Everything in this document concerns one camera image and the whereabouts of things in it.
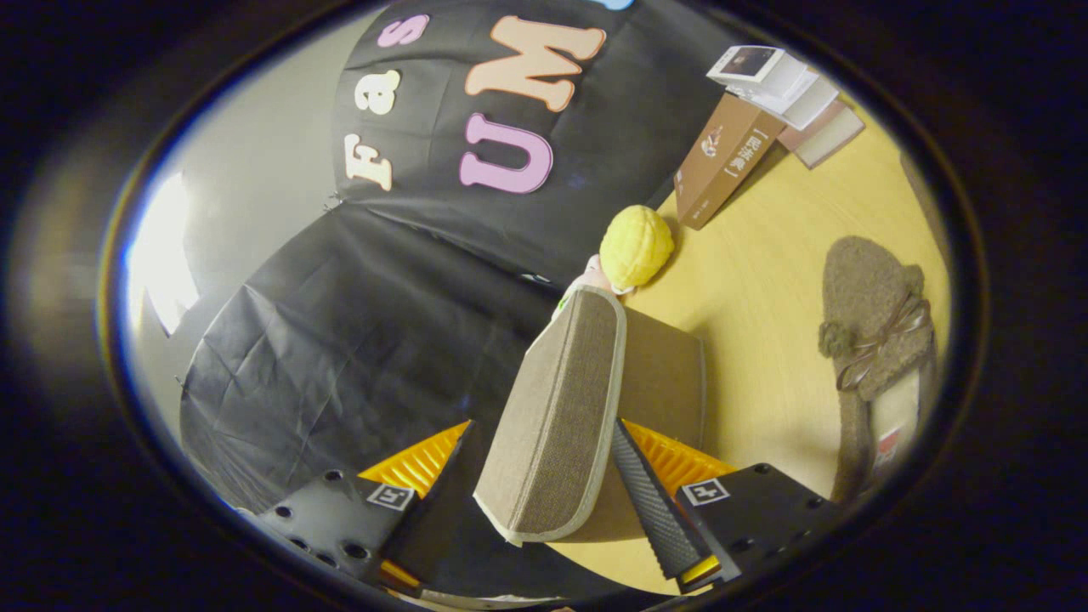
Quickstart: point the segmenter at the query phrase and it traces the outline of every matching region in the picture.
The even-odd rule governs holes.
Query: pink foam letter
[[[515,15],[498,20],[491,37],[518,54],[472,66],[465,77],[465,93],[475,96],[486,89],[509,91],[542,100],[552,112],[567,108],[574,95],[574,84],[566,78],[551,82],[539,77],[582,72],[580,65],[554,49],[589,60],[605,44],[605,30],[597,27],[566,27],[524,21]]]
[[[426,29],[426,22],[429,21],[431,21],[431,17],[426,15],[416,15],[403,22],[393,22],[385,26],[382,34],[378,36],[378,46],[411,45],[419,40],[420,36],[423,36],[423,30]]]
[[[472,144],[480,140],[495,140],[519,147],[529,155],[524,168],[515,170],[486,161],[480,161],[475,154],[467,152],[461,157],[461,184],[487,185],[511,194],[528,194],[540,188],[552,173],[552,145],[541,136],[503,125],[492,123],[475,112],[465,125],[465,138]]]

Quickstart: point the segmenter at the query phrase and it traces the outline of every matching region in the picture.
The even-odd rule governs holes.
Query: fabric storage box
[[[704,404],[701,340],[580,286],[527,351],[473,497],[519,546],[639,537],[616,418],[698,448]]]

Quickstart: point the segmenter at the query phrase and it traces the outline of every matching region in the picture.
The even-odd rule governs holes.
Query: yellow plush toy
[[[646,284],[672,254],[672,233],[665,220],[646,206],[629,206],[608,224],[601,241],[601,268],[623,294]]]

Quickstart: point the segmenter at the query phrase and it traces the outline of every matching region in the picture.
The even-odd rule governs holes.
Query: textured grip pad
[[[611,455],[665,577],[675,578],[702,561],[708,549],[680,515],[627,427],[619,420],[613,430]]]

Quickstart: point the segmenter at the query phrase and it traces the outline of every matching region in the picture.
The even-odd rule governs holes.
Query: book
[[[806,68],[804,62],[782,49],[738,45],[727,49],[706,75],[751,95],[782,98]]]
[[[834,119],[834,117],[844,108],[846,108],[845,102],[838,99],[834,100],[828,105],[827,109],[819,113],[819,115],[804,130],[787,126],[786,130],[782,130],[782,133],[778,135],[778,142],[782,143],[786,150],[793,151],[793,149],[798,148],[799,145],[818,134],[819,131],[830,123],[831,120]]]
[[[783,124],[732,94],[721,101],[672,178],[677,218],[695,230],[710,217],[759,162]]]
[[[839,97],[839,90],[830,81],[812,71],[806,71],[800,85],[795,90],[802,93],[794,99],[763,94],[745,95],[732,86],[726,89],[774,114],[790,127],[805,130]]]
[[[816,168],[824,160],[846,146],[848,143],[853,140],[865,128],[865,122],[854,111],[850,110],[850,107],[842,105],[841,107],[837,107],[837,111],[832,111],[829,108],[828,110],[832,112],[826,124],[816,130],[814,134],[803,138],[792,149],[793,155],[798,156],[801,162],[809,170]]]

